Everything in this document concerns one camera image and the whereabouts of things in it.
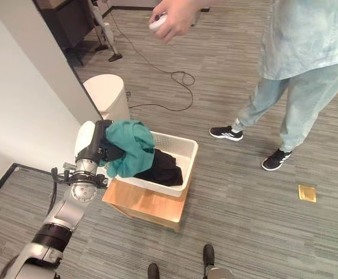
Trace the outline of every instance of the brass floor outlet cover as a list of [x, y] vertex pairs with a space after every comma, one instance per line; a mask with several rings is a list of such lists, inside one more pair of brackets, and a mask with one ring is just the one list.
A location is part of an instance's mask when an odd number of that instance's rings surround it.
[[298, 184], [299, 198], [307, 202], [317, 202], [315, 187]]

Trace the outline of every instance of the light blue pants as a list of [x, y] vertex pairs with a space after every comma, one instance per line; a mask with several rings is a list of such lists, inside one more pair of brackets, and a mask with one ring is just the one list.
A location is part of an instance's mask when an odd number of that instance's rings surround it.
[[261, 78], [246, 106], [232, 125], [242, 131], [254, 125], [288, 91], [286, 112], [280, 129], [280, 150], [290, 152], [310, 132], [319, 112], [338, 93], [338, 64], [308, 71], [285, 80]]

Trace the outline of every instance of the robotic arm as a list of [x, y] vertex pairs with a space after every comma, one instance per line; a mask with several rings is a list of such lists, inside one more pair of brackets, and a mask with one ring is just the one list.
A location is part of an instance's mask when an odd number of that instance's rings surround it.
[[32, 242], [6, 266], [0, 279], [60, 278], [55, 269], [60, 265], [72, 233], [86, 207], [96, 197], [97, 188], [106, 188], [105, 176], [96, 175], [99, 162], [116, 160], [124, 154], [105, 137], [105, 130], [111, 124], [110, 120], [100, 120], [95, 124], [88, 121], [81, 126], [75, 145], [76, 166], [64, 165], [62, 181], [57, 177], [56, 168], [52, 169], [55, 183], [68, 184], [69, 188], [63, 199], [50, 210]]

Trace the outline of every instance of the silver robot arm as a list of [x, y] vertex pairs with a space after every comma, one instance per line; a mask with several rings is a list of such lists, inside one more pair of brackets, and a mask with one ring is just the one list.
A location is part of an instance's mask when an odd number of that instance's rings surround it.
[[94, 30], [100, 42], [100, 46], [95, 51], [101, 51], [110, 47], [113, 50], [113, 56], [109, 59], [110, 62], [118, 60], [123, 56], [116, 48], [112, 29], [109, 23], [103, 22], [102, 14], [96, 0], [88, 0], [90, 12], [94, 20]]
[[111, 124], [110, 120], [101, 120], [95, 124], [88, 121], [81, 126], [75, 145], [74, 172], [69, 176], [66, 170], [65, 179], [60, 181], [56, 168], [52, 169], [55, 183], [68, 184], [69, 188], [63, 199], [50, 210], [32, 242], [6, 266], [0, 279], [60, 278], [55, 270], [63, 259], [72, 233], [96, 197], [97, 188], [106, 188], [104, 175], [96, 175], [99, 162], [116, 160], [124, 153], [105, 138], [105, 130]]

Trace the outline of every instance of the black robot arm segment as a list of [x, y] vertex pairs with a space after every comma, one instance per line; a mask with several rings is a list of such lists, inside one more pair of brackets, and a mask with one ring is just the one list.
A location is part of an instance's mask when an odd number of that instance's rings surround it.
[[86, 159], [99, 164], [100, 160], [114, 161], [124, 155], [124, 151], [111, 144], [105, 137], [106, 129], [111, 124], [111, 120], [99, 120], [95, 123], [92, 142], [79, 152], [76, 161]]

